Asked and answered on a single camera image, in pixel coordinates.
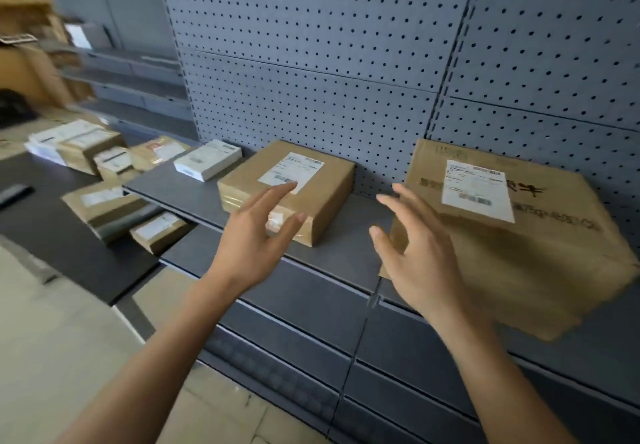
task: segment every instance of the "pegboard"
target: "pegboard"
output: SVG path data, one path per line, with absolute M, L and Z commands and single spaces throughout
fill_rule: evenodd
M 404 181 L 435 94 L 180 47 L 198 134 L 249 151 L 283 139 L 357 164 L 354 191 Z
M 640 133 L 441 98 L 428 138 L 581 173 L 640 251 Z
M 640 129 L 640 0 L 473 0 L 444 93 Z
M 165 0 L 179 46 L 438 91 L 467 0 Z

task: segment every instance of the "person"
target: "person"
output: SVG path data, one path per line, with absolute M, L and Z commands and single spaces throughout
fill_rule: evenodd
M 295 183 L 268 188 L 231 214 L 210 270 L 172 316 L 56 440 L 56 444 L 156 441 L 205 341 L 228 307 L 267 278 L 306 220 L 295 214 L 277 235 L 265 224 Z M 378 195 L 409 239 L 398 253 L 377 226 L 370 234 L 400 296 L 438 332 L 451 352 L 491 444 L 577 442 L 500 346 L 474 305 L 436 212 L 402 184 Z

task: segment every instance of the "tile floor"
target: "tile floor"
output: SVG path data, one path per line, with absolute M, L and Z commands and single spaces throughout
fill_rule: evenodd
M 191 280 L 163 270 L 136 295 L 161 324 Z M 0 247 L 0 442 L 51 442 L 139 350 L 103 303 L 65 278 L 41 285 Z M 208 367 L 191 372 L 162 444 L 316 444 L 294 417 Z

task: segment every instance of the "person's left arm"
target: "person's left arm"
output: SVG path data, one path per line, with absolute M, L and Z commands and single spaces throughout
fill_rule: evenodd
M 295 183 L 258 193 L 231 214 L 210 270 L 178 311 L 133 356 L 55 441 L 56 444 L 156 442 L 207 338 L 233 302 L 271 273 L 307 218 L 295 214 L 278 234 L 265 224 Z

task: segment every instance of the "barcode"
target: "barcode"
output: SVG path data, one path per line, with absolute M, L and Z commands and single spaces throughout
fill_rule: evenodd
M 474 169 L 477 169 L 478 171 L 482 171 L 483 173 L 500 174 L 500 171 L 494 171 L 492 169 L 486 169 L 486 168 L 480 167 L 480 166 L 474 166 Z
M 469 201 L 473 201 L 474 203 L 480 203 L 481 205 L 491 206 L 491 200 L 487 198 L 480 198 L 468 193 L 458 193 L 458 197 L 468 199 Z
M 279 174 L 274 174 L 273 177 L 276 178 L 277 180 L 284 181 L 285 183 L 293 183 L 295 181 L 295 180 L 290 180 L 288 178 L 285 178 L 284 176 L 281 176 Z

